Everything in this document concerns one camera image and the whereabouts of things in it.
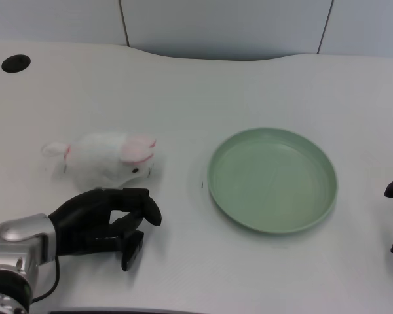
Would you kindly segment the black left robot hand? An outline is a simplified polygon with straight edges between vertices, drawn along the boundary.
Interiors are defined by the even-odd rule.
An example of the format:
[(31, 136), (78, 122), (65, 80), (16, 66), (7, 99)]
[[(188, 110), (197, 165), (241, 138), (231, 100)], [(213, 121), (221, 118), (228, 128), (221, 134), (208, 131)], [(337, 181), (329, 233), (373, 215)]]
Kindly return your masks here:
[(97, 188), (71, 198), (49, 216), (56, 256), (120, 252), (128, 271), (143, 246), (143, 220), (160, 226), (162, 215), (144, 188)]

